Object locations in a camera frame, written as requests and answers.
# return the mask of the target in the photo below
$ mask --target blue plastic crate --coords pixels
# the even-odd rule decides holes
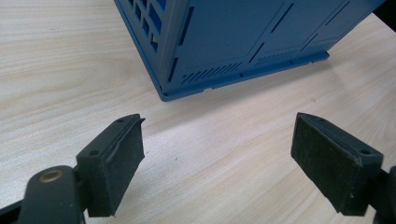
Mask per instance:
[[[164,101],[325,60],[385,0],[115,0]]]

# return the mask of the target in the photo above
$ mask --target wood grain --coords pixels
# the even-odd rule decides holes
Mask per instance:
[[[396,34],[371,15],[326,62],[163,103],[111,0],[0,6],[0,206],[140,113],[146,158],[116,217],[89,223],[371,223],[343,217],[290,156],[295,115],[396,164]]]

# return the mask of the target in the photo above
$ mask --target light wood surface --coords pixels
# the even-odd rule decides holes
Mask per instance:
[[[369,16],[330,59],[163,103],[111,0],[0,2],[0,207],[35,173],[75,166],[140,113],[146,158],[116,214],[88,223],[371,223],[343,217],[290,156],[296,113],[396,165],[396,34]]]

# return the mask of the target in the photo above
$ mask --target crate vent slot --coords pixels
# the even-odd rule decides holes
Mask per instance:
[[[151,34],[151,39],[150,39],[149,43],[153,47],[154,51],[157,52],[157,49],[158,49],[158,37],[156,37],[154,34]]]
[[[337,13],[335,13],[335,15],[332,17],[331,20],[329,20],[329,21],[326,23],[326,25],[329,25],[329,23],[330,23],[332,20],[334,20],[334,18],[337,17],[338,14],[340,14],[340,12],[341,12],[342,10],[344,10],[344,8],[346,8],[347,5],[349,5],[349,2],[347,2],[343,7],[341,7],[341,9],[340,9]]]
[[[226,64],[226,65],[219,66],[219,67],[208,68],[208,69],[205,69],[204,71],[197,71],[197,72],[191,73],[189,75],[186,74],[183,76],[181,85],[192,83],[192,82],[197,82],[197,81],[204,80],[204,79],[207,79],[210,77],[216,77],[216,76],[220,76],[220,75],[228,75],[228,74],[234,73],[238,70],[238,67],[241,64],[242,63],[230,63],[230,64]]]
[[[306,48],[305,51],[323,51],[323,50],[328,50],[333,44],[334,44],[333,41],[326,42],[326,43],[310,46],[310,47]]]
[[[180,46],[183,45],[184,43],[184,38],[186,38],[186,34],[187,34],[187,30],[189,29],[189,25],[190,25],[190,21],[191,21],[191,17],[192,17],[192,12],[194,11],[194,7],[190,7],[189,8],[189,12],[187,13],[187,18],[184,21],[184,26],[183,26],[183,30],[181,32],[181,37],[180,40],[178,41],[178,44]]]
[[[294,4],[291,4],[288,8],[288,10],[286,10],[285,14],[283,14],[283,16],[279,19],[279,21],[276,23],[276,25],[274,26],[274,29],[272,29],[271,33],[274,32],[274,30],[277,28],[277,26],[283,21],[283,19],[285,19],[286,15],[289,13],[289,11],[291,10],[291,8],[294,6]]]
[[[131,7],[134,7],[134,0],[128,0],[128,2]]]
[[[160,8],[165,11],[166,8],[166,0],[157,0],[158,5],[160,6]]]
[[[140,0],[140,2],[145,8],[148,8],[148,0]]]
[[[262,46],[264,46],[264,43],[262,43],[259,48],[256,50],[256,52],[253,54],[253,56],[250,58],[250,60],[248,61],[249,63],[251,63],[251,61],[253,61],[253,59],[256,57],[257,53],[262,49]]]
[[[175,73],[175,69],[176,69],[176,65],[177,65],[177,60],[178,60],[178,58],[175,58],[172,63],[171,73],[169,74],[168,82],[172,82],[173,74]]]
[[[134,8],[134,14],[136,15],[137,19],[140,21],[142,18],[142,11],[140,10],[140,7],[136,5]]]
[[[284,53],[278,53],[278,54],[260,58],[254,66],[260,66],[260,65],[270,64],[270,63],[279,63],[282,61],[286,61],[289,59],[289,57],[294,52],[296,52],[296,50],[284,52]]]
[[[143,30],[145,31],[146,36],[149,36],[149,24],[146,19],[143,18]]]
[[[308,43],[306,43],[305,46],[304,46],[300,51],[303,51],[303,50],[315,39],[315,37],[317,37],[317,35],[318,35],[318,34],[315,34],[314,37],[312,37],[312,39],[310,39],[310,40],[308,41]]]
[[[160,16],[158,15],[152,4],[149,5],[148,16],[151,18],[152,23],[154,23],[155,28],[157,28],[158,34],[160,34],[161,29],[163,28],[163,22],[161,21]]]

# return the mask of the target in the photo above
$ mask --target crate base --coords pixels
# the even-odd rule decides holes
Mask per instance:
[[[253,79],[255,77],[263,77],[266,75],[285,71],[285,70],[288,70],[291,68],[307,65],[309,63],[316,63],[319,61],[323,61],[323,60],[326,60],[329,58],[329,54],[326,51],[324,51],[324,52],[321,52],[321,53],[318,53],[318,54],[315,54],[315,55],[312,55],[309,57],[300,58],[298,60],[293,60],[292,63],[291,62],[278,63],[278,64],[269,65],[264,68],[247,71],[247,72],[244,72],[243,74],[241,74],[237,78],[224,77],[224,78],[220,78],[220,79],[217,79],[217,80],[214,80],[211,82],[207,82],[204,85],[198,85],[195,88],[188,89],[186,91],[173,91],[173,92],[164,93],[159,81],[157,80],[157,78],[154,74],[154,71],[152,70],[152,68],[149,64],[149,60],[146,58],[145,52],[143,51],[142,47],[140,46],[139,41],[137,40],[134,30],[132,29],[131,25],[128,22],[128,19],[122,9],[122,6],[120,5],[120,1],[114,0],[114,2],[116,3],[116,6],[122,16],[125,26],[127,27],[128,31],[132,37],[132,40],[134,41],[134,44],[137,48],[137,51],[139,52],[139,54],[142,58],[143,64],[146,66],[146,68],[148,70],[148,74],[151,78],[151,81],[154,84],[154,87],[155,87],[156,91],[158,92],[161,100],[164,102],[176,100],[178,98],[182,98],[182,97],[189,96],[189,95],[194,95],[196,93],[203,92],[204,90],[207,90],[207,89],[216,89],[216,88],[224,87],[227,85],[232,85],[237,82]]]

